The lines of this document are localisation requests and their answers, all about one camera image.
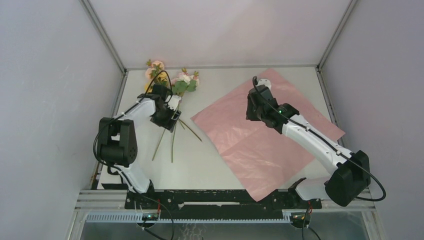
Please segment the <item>white pink rose stem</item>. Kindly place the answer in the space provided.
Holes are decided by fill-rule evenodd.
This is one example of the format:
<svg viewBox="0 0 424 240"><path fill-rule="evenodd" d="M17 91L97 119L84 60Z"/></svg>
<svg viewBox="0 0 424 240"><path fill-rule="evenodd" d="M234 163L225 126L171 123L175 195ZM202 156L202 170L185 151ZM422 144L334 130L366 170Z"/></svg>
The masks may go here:
<svg viewBox="0 0 424 240"><path fill-rule="evenodd" d="M171 80L171 86L173 89L172 91L174 94L181 97L181 101L186 92L189 92L189 93L195 92L199 84L200 84L199 72L195 70L193 74L190 74L185 67L181 69L181 72L178 73L177 77ZM179 103L177 110L179 110L180 108L181 101ZM189 129L190 132L200 142L203 142L203 140L199 137L199 135L196 132L194 132L194 130L191 127L189 127L184 120L179 118L178 122L183 129L186 129L186 128ZM176 130L177 129L175 129L174 132L172 133L172 138L171 138L171 147L170 147L171 163L174 163L174 145L175 145L175 139L176 139Z"/></svg>

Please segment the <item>pink purple wrapping paper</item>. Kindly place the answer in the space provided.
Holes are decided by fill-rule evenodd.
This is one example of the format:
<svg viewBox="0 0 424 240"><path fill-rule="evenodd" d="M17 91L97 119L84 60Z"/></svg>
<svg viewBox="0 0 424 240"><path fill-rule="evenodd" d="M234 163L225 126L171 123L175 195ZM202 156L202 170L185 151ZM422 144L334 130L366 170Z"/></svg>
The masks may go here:
<svg viewBox="0 0 424 240"><path fill-rule="evenodd" d="M300 178L322 177L327 171L295 141L261 121L247 120L247 96L254 76L269 80L277 102L295 107L322 135L337 141L344 131L330 120L313 67L244 68L236 74L224 69L222 76L213 70L211 77L201 81L198 99L193 102L204 107L191 119L251 198L260 201Z"/></svg>

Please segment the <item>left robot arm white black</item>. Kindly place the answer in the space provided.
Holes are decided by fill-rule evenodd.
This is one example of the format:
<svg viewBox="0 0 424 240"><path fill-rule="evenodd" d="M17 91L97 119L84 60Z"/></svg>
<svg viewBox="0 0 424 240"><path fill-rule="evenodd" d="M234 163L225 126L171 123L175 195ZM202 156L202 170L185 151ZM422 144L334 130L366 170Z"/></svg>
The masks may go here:
<svg viewBox="0 0 424 240"><path fill-rule="evenodd" d="M95 158L102 164L117 170L128 186L137 193L137 202L149 209L157 196L148 190L151 179L137 163L138 143L136 130L154 126L173 132L180 118L179 104L182 98L172 90L155 84L152 91L142 93L136 102L115 117L103 117L99 121L98 133L93 142Z"/></svg>

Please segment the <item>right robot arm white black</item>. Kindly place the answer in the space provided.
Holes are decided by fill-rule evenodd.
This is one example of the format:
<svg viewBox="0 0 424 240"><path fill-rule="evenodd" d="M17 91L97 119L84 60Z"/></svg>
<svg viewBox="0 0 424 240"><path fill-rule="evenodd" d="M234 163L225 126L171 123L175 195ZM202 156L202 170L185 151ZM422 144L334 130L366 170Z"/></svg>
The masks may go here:
<svg viewBox="0 0 424 240"><path fill-rule="evenodd" d="M246 119L261 121L295 141L314 156L329 177L306 178L296 181L289 194L289 203L302 208L309 200L328 199L346 207L371 182L369 158L336 144L313 127L301 113L288 103L278 104L265 85L254 86L247 95Z"/></svg>

